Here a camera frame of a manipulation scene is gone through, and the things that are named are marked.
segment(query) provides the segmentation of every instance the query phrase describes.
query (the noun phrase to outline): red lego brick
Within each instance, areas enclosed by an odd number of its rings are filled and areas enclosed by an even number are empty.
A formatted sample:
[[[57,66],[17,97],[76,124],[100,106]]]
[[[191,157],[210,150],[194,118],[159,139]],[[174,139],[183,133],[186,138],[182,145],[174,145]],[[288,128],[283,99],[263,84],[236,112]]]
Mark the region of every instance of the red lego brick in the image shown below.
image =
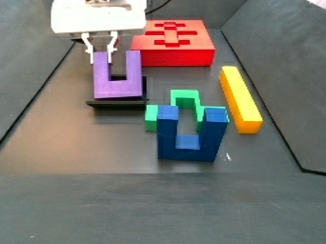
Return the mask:
[[[202,20],[148,20],[131,49],[140,51],[143,66],[210,66],[215,53]]]

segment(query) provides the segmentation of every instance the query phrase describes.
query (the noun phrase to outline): purple u-shaped block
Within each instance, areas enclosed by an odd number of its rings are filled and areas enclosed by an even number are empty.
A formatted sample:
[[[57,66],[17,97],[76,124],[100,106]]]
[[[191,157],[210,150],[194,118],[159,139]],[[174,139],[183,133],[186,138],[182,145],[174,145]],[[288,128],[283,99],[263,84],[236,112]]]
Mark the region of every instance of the purple u-shaped block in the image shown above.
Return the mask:
[[[107,52],[95,52],[95,99],[135,97],[143,95],[140,52],[125,52],[125,80],[111,80]]]

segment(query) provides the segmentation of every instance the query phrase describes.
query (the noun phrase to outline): blue u-shaped block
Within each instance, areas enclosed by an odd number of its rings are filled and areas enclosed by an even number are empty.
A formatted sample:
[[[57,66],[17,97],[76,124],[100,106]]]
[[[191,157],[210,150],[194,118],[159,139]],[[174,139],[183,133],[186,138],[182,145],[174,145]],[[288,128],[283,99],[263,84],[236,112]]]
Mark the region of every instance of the blue u-shaped block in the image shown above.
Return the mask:
[[[226,108],[204,108],[202,130],[198,135],[176,134],[178,106],[158,108],[158,158],[214,162],[230,123]]]

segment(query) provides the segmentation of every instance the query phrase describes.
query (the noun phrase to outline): yellow rectangular bar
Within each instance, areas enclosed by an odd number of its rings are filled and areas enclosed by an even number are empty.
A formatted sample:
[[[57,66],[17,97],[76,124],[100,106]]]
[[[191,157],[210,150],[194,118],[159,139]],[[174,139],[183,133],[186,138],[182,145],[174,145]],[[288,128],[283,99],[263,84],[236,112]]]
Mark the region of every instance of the yellow rectangular bar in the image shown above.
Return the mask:
[[[222,67],[219,80],[239,133],[258,133],[262,117],[238,68]]]

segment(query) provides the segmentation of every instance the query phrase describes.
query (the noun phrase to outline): green u-shaped block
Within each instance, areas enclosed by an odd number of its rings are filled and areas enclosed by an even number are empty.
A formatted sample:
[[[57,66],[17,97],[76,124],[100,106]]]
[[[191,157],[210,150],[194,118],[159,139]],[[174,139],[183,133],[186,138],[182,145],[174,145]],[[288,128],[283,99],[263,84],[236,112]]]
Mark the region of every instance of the green u-shaped block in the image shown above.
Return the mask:
[[[171,106],[179,106],[180,109],[192,109],[196,122],[196,132],[200,132],[204,118],[204,108],[224,108],[202,106],[199,91],[196,90],[171,90]],[[146,111],[146,131],[156,132],[158,105],[147,105]]]

